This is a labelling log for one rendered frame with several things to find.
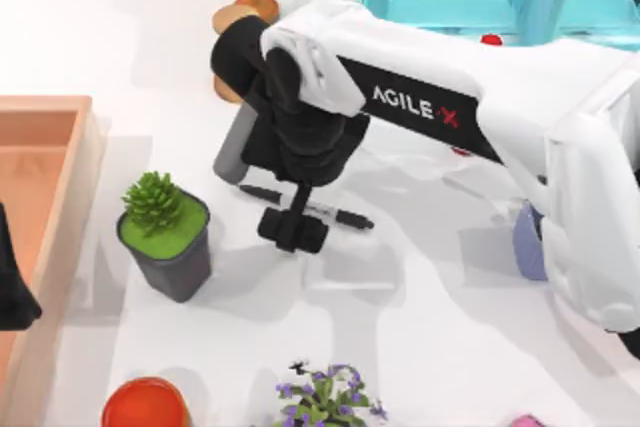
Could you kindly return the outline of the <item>black marker pen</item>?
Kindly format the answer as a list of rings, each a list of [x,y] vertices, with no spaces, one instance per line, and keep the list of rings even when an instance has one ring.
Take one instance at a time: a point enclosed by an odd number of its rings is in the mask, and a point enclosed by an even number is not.
[[[239,190],[257,199],[277,205],[281,209],[288,209],[293,201],[292,195],[264,187],[241,184]],[[325,222],[332,222],[357,230],[370,230],[375,226],[374,222],[364,215],[313,201],[307,202],[304,213]]]

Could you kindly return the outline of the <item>grey pot with green succulent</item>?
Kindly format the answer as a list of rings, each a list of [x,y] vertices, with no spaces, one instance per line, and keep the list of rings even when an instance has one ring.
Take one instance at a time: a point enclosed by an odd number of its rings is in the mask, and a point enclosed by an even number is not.
[[[190,300],[212,273],[207,205],[158,171],[142,173],[121,200],[116,235],[148,285],[177,303]]]

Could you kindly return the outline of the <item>plant with purple flowers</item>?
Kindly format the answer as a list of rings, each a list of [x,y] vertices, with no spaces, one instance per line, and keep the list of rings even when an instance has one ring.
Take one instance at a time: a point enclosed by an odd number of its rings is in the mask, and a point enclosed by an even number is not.
[[[289,365],[296,378],[276,385],[285,403],[270,427],[385,427],[389,414],[366,392],[360,371],[349,363],[312,368],[308,361]]]

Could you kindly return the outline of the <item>lavender cup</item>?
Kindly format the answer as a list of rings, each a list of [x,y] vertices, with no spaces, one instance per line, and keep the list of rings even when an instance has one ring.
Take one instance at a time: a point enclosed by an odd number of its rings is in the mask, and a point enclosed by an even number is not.
[[[524,201],[512,230],[512,247],[518,270],[524,278],[536,282],[547,281],[541,233],[542,218],[529,201]]]

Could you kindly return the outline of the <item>red cup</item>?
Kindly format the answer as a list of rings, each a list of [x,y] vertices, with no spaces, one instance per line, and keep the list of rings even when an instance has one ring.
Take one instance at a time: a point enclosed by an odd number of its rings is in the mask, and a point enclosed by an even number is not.
[[[139,377],[119,386],[106,401],[101,427],[192,427],[182,393],[161,377]]]

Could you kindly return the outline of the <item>salmon-coloured shallow box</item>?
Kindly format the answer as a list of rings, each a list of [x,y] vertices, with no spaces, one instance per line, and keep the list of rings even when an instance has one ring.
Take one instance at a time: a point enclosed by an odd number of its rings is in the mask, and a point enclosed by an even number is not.
[[[0,202],[43,315],[0,333],[0,427],[37,427],[105,139],[88,96],[0,95]]]

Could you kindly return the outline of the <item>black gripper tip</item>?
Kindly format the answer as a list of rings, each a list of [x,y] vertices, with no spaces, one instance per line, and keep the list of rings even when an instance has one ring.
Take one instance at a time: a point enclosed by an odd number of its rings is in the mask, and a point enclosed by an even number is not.
[[[0,202],[0,332],[27,330],[42,313],[18,267],[6,211]]]

